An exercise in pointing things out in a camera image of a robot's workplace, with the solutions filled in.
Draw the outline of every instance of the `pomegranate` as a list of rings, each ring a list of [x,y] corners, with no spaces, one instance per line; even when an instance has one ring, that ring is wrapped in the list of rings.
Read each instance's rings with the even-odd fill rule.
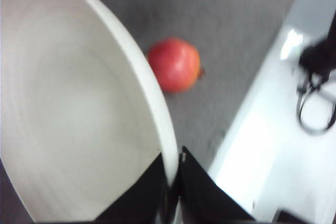
[[[148,52],[148,62],[163,91],[188,90],[202,76],[197,49],[178,38],[168,38],[154,44]]]

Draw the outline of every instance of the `fruit stem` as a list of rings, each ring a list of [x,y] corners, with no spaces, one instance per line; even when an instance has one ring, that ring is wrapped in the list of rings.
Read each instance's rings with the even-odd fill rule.
[[[199,80],[201,80],[201,79],[203,78],[204,75],[205,75],[205,69],[202,68],[202,67],[200,67],[199,72],[198,72],[198,75],[197,75],[197,78],[198,78]]]

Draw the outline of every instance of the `gray carpet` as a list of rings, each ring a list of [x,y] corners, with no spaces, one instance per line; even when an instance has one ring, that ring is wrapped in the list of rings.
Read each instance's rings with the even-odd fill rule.
[[[199,49],[206,76],[192,90],[167,94],[166,100],[179,146],[186,145],[207,168],[293,0],[103,2],[144,52],[167,36]],[[30,223],[3,169],[0,223]]]

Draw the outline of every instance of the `white table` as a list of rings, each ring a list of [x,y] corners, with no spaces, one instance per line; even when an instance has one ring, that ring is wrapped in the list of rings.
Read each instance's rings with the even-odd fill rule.
[[[259,221],[272,221],[277,209],[285,209],[309,222],[331,223],[336,212],[336,126],[320,136],[300,128],[296,88],[302,73],[283,53],[288,34],[303,31],[304,43],[326,34],[335,9],[336,0],[296,0],[209,169]],[[336,94],[336,84],[331,89]],[[316,108],[312,118],[327,109]]]

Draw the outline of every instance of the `black cord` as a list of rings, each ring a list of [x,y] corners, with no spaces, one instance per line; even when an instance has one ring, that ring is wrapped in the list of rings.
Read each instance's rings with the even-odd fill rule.
[[[297,118],[299,121],[300,126],[309,134],[311,135],[320,135],[325,133],[327,130],[329,130],[334,123],[336,122],[336,100],[330,99],[329,96],[326,96],[320,92],[321,86],[324,85],[328,80],[322,80],[320,81],[317,85],[313,84],[312,82],[312,73],[308,73],[307,77],[305,79],[305,82],[303,83],[302,88],[298,87],[298,92],[299,92],[299,98],[298,98],[298,103],[296,107],[296,113],[297,113]],[[329,123],[326,127],[322,129],[314,129],[305,123],[303,123],[301,114],[302,114],[302,109],[306,101],[309,99],[309,97],[314,93],[314,92],[320,92],[320,95],[323,96],[325,99],[329,100],[332,102],[332,115],[329,120]]]

